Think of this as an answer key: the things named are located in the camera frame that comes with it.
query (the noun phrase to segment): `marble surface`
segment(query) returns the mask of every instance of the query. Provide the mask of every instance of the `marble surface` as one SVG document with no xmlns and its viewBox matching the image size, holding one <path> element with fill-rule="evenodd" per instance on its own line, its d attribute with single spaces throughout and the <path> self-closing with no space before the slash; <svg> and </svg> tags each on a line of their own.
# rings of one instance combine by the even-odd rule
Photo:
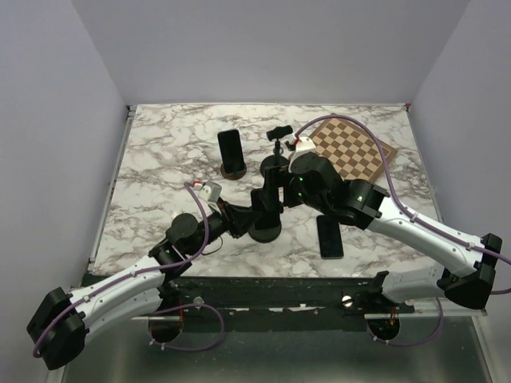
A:
<svg viewBox="0 0 511 383">
<path fill-rule="evenodd" d="M 249 205 L 250 190 L 263 185 L 260 162 L 271 154 L 265 133 L 277 125 L 296 130 L 318 116 L 347 114 L 398 150 L 390 166 L 402 201 L 437 218 L 410 123 L 403 106 L 357 105 L 139 105 L 121 162 L 93 273 L 116 273 L 146 255 L 182 212 L 200 218 L 183 182 L 213 180 L 231 203 Z M 247 175 L 239 181 L 220 174 L 216 134 L 237 128 Z M 386 187 L 385 176 L 377 184 Z M 283 231 L 269 244 L 248 235 L 224 245 L 214 255 L 199 257 L 186 275 L 266 277 L 373 276 L 381 270 L 413 270 L 433 261 L 411 248 L 369 231 L 342 227 L 345 256 L 322 260 L 315 217 L 309 207 L 287 209 Z M 206 251 L 218 248 L 212 243 Z"/>
</svg>

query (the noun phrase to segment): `black stand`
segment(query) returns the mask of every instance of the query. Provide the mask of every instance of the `black stand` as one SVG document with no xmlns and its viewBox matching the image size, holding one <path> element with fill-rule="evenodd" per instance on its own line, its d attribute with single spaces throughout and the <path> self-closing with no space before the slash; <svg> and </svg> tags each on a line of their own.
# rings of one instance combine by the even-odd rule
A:
<svg viewBox="0 0 511 383">
<path fill-rule="evenodd" d="M 244 165 L 244 168 L 243 170 L 239 171 L 239 172 L 233 172 L 233 173 L 227 173 L 224 169 L 224 164 L 221 164 L 220 165 L 220 174 L 226 179 L 226 180 L 230 180 L 230 181 L 237 181 L 241 178 L 243 178 L 243 176 L 245 174 L 247 174 L 247 165 Z"/>
<path fill-rule="evenodd" d="M 280 147 L 280 141 L 275 141 L 275 147 L 273 149 L 273 154 L 271 156 L 266 157 L 263 162 L 261 163 L 261 166 L 259 168 L 259 171 L 261 172 L 261 175 L 264 176 L 264 170 L 266 168 L 269 168 L 270 166 L 288 166 L 289 160 L 282 156 L 283 149 Z"/>
<path fill-rule="evenodd" d="M 271 190 L 267 191 L 273 194 L 273 200 L 279 200 L 279 191 L 276 190 L 275 193 L 272 193 Z M 250 193 L 250 198 L 252 200 L 252 209 L 254 211 L 260 211 L 263 213 L 263 216 L 255 222 L 254 226 L 248 229 L 248 235 L 256 242 L 259 243 L 269 243 L 271 241 L 275 241 L 282 231 L 282 223 L 280 222 L 280 211 L 271 209 L 269 211 L 263 203 L 261 197 L 265 191 L 263 189 L 252 190 Z"/>
</svg>

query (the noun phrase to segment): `cable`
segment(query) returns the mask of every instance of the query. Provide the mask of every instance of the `cable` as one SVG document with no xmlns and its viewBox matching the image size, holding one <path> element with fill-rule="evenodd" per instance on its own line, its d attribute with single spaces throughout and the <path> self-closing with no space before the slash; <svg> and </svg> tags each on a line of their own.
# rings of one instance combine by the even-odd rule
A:
<svg viewBox="0 0 511 383">
<path fill-rule="evenodd" d="M 408 211 L 406 206 L 404 206 L 398 198 L 398 193 L 396 192 L 396 190 L 394 188 L 394 184 L 392 183 L 392 179 L 390 178 L 389 163 L 386 160 L 385 152 L 383 151 L 382 145 L 379 143 L 378 139 L 373 134 L 373 132 L 371 130 L 369 130 L 369 128 L 367 126 L 365 126 L 362 122 L 356 120 L 355 118 L 340 115 L 340 114 L 332 114 L 330 116 L 321 116 L 321 117 L 315 118 L 314 120 L 312 120 L 310 122 L 307 122 L 302 128 L 298 129 L 298 132 L 295 133 L 295 137 L 298 139 L 298 136 L 301 132 L 303 132 L 305 129 L 307 129 L 311 125 L 315 124 L 316 122 L 319 122 L 322 120 L 329 120 L 331 118 L 338 118 L 340 120 L 350 121 L 353 124 L 356 124 L 360 128 L 364 129 L 364 131 L 366 131 L 366 133 L 370 136 L 370 138 L 376 144 L 376 147 L 378 148 L 380 156 L 382 157 L 383 168 L 385 171 L 385 177 L 386 177 L 387 183 L 389 184 L 389 190 L 390 190 L 390 195 L 392 196 L 392 200 L 396 203 L 396 205 L 398 205 L 399 210 L 401 210 L 409 218 L 412 218 L 414 216 L 414 214 L 412 212 Z M 426 221 L 422 220 L 420 217 L 415 218 L 415 222 L 419 223 L 421 226 L 425 227 L 426 229 L 432 231 L 436 235 L 440 235 L 441 237 L 443 237 L 445 239 L 449 239 L 449 240 L 453 241 L 454 243 L 462 245 L 463 247 L 471 248 L 470 243 L 468 243 L 462 239 L 459 239 L 458 237 L 455 237 L 454 235 L 451 235 L 451 234 L 443 231 L 442 229 L 439 229 L 439 228 L 427 223 Z M 504 255 L 500 255 L 497 252 L 485 249 L 484 247 L 474 246 L 472 248 L 476 251 L 480 251 L 483 254 L 500 259 L 502 262 L 507 263 L 508 265 L 511 266 L 511 259 L 506 258 Z M 509 294 L 509 293 L 511 293 L 511 288 L 504 289 L 504 290 L 495 290 L 495 291 L 491 292 L 492 295 L 502 295 L 502 294 Z"/>
<path fill-rule="evenodd" d="M 202 242 L 202 245 L 200 246 L 200 249 L 191 257 L 185 259 L 184 261 L 180 261 L 178 263 L 172 263 L 170 265 L 163 265 L 163 266 L 154 266 L 154 267 L 146 267 L 145 269 L 140 269 L 139 271 L 136 271 L 135 275 L 131 274 L 125 274 L 121 277 L 114 279 L 113 281 L 110 281 L 106 283 L 104 286 L 99 287 L 98 289 L 92 291 L 89 293 L 89 298 L 93 298 L 96 295 L 102 293 L 105 290 L 108 290 L 110 287 L 117 285 L 118 283 L 125 281 L 128 278 L 135 278 L 135 276 L 148 273 L 155 270 L 168 270 L 172 269 L 174 267 L 180 267 L 185 265 L 186 263 L 190 263 L 194 259 L 196 259 L 203 251 L 204 248 L 208 245 L 209 240 L 209 224 L 208 224 L 208 216 L 206 215 L 206 211 L 204 210 L 202 204 L 200 203 L 199 198 L 196 196 L 195 192 L 193 191 L 194 184 L 198 184 L 199 181 L 195 181 L 193 184 L 184 183 L 184 187 L 190 193 L 193 200 L 196 202 L 197 207 L 199 208 L 200 214 L 202 215 L 202 219 L 204 221 L 204 241 Z M 172 246 L 172 249 L 181 257 L 184 258 L 183 255 L 174 247 Z M 75 303 L 72 303 L 71 305 L 67 306 L 59 315 L 55 317 L 53 321 L 50 322 L 50 324 L 42 331 L 41 335 L 39 336 L 39 339 L 35 342 L 34 349 L 32 350 L 32 355 L 34 357 L 41 357 L 41 353 L 39 352 L 42 343 L 46 339 L 46 336 L 50 333 L 50 331 L 59 323 L 61 319 L 63 319 L 71 310 L 76 309 L 78 306 L 80 306 L 82 303 L 84 303 L 85 300 L 83 298 L 78 299 Z"/>
<path fill-rule="evenodd" d="M 211 254 L 215 254 L 217 251 L 220 251 L 220 249 L 224 245 L 224 239 L 222 237 L 219 237 L 219 238 L 220 238 L 220 247 L 216 250 L 209 251 L 208 253 L 202 253 L 202 255 L 211 255 Z"/>
<path fill-rule="evenodd" d="M 394 343 L 394 342 L 384 341 L 383 339 L 380 339 L 376 335 L 374 335 L 374 333 L 372 332 L 372 330 L 369 327 L 369 323 L 368 322 L 366 322 L 367 332 L 373 338 L 374 341 L 379 342 L 379 343 L 383 343 L 385 345 L 392 345 L 393 347 L 413 347 L 415 345 L 423 345 L 424 343 L 427 343 L 427 342 L 431 341 L 433 338 L 435 338 L 440 333 L 440 330 L 442 329 L 442 326 L 443 326 L 443 323 L 444 323 L 444 309 L 442 308 L 442 304 L 440 303 L 440 299 L 436 298 L 436 300 L 437 300 L 438 311 L 439 311 L 437 327 L 434 329 L 433 333 L 431 333 L 426 338 L 421 339 L 420 341 L 412 342 L 412 343 Z"/>
<path fill-rule="evenodd" d="M 208 349 L 212 349 L 213 347 L 218 346 L 225 338 L 225 322 L 224 322 L 224 318 L 222 318 L 222 313 L 219 312 L 218 309 L 216 309 L 213 306 L 206 305 L 205 303 L 189 303 L 187 305 L 173 307 L 172 309 L 155 311 L 154 313 L 151 313 L 150 315 L 167 314 L 167 313 L 171 313 L 173 311 L 188 309 L 189 307 L 203 307 L 205 309 L 209 309 L 213 313 L 215 313 L 215 315 L 218 317 L 219 322 L 220 322 L 220 333 L 219 333 L 218 337 L 213 342 L 211 342 L 207 345 L 203 345 L 201 347 L 183 347 L 180 345 L 168 345 L 166 343 L 157 342 L 156 339 L 154 339 L 153 335 L 151 334 L 151 330 L 150 330 L 150 331 L 148 331 L 149 337 L 151 338 L 151 342 L 149 344 L 153 345 L 156 343 L 157 345 L 161 346 L 162 350 L 163 350 L 163 348 L 166 348 L 166 349 L 178 349 L 179 351 L 189 351 L 189 352 L 206 351 Z"/>
</svg>

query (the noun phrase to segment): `metal frame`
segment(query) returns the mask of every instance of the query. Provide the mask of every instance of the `metal frame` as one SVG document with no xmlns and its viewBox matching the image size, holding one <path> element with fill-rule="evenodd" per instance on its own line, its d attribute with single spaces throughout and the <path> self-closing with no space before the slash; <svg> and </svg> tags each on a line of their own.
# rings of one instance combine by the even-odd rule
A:
<svg viewBox="0 0 511 383">
<path fill-rule="evenodd" d="M 106 196 L 105 204 L 103 205 L 103 211 L 101 212 L 101 220 L 99 223 L 99 228 L 97 229 L 96 237 L 94 238 L 93 249 L 89 256 L 89 267 L 87 268 L 87 270 L 92 270 L 94 262 L 96 261 L 97 251 L 99 250 L 101 237 L 103 236 L 103 230 L 105 229 L 106 225 L 106 218 L 108 216 L 110 209 L 110 203 L 112 202 L 113 191 L 115 190 L 115 185 L 117 182 L 117 176 L 119 175 L 119 169 L 121 168 L 121 163 L 125 154 L 126 145 L 128 144 L 129 133 L 131 132 L 131 127 L 133 125 L 135 113 L 137 111 L 136 105 L 127 105 L 126 108 L 128 108 L 128 116 L 126 118 L 125 130 L 122 134 L 121 147 L 119 148 L 119 152 L 117 153 L 115 167 L 113 169 L 112 178 L 110 179 L 109 183 L 109 192 Z"/>
<path fill-rule="evenodd" d="M 494 383 L 507 382 L 508 374 L 502 363 L 501 355 L 495 349 L 493 331 L 488 315 L 473 317 L 472 322 L 491 381 Z"/>
<path fill-rule="evenodd" d="M 65 366 L 60 369 L 48 371 L 46 375 L 46 383 L 62 383 L 64 379 Z"/>
</svg>

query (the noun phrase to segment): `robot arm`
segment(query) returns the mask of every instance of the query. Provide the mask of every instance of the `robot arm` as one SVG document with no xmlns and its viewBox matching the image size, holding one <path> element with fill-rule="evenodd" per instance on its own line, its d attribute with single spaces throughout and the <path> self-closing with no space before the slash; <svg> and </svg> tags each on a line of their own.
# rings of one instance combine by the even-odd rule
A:
<svg viewBox="0 0 511 383">
<path fill-rule="evenodd" d="M 214 183 L 202 186 L 201 197 L 214 211 L 207 219 L 208 243 L 225 232 L 239 238 L 254 228 L 259 234 L 271 230 L 272 225 L 279 224 L 284 206 L 306 204 L 334 216 L 343 225 L 395 238 L 438 262 L 423 270 L 378 273 L 369 294 L 375 305 L 384 301 L 395 306 L 407 299 L 445 296 L 465 307 L 484 308 L 493 285 L 495 259 L 417 225 L 419 215 L 411 209 L 412 218 L 401 214 L 384 189 L 365 180 L 342 180 L 330 161 L 317 156 L 312 148 L 311 140 L 303 139 L 289 167 L 267 169 L 264 187 L 251 193 L 252 207 L 223 201 L 220 187 Z M 279 188 L 284 189 L 283 203 L 278 200 Z M 481 240 L 427 217 L 420 218 L 467 243 L 482 243 L 500 251 L 501 240 L 494 235 Z M 70 294 L 60 288 L 48 293 L 27 327 L 47 367 L 56 369 L 67 364 L 102 330 L 158 310 L 163 300 L 178 306 L 179 297 L 172 296 L 175 291 L 169 293 L 165 287 L 191 266 L 187 255 L 200 249 L 204 232 L 204 221 L 198 223 L 186 213 L 178 215 L 165 232 L 165 239 L 132 267 Z M 51 322 L 55 323 L 48 330 Z"/>
</svg>

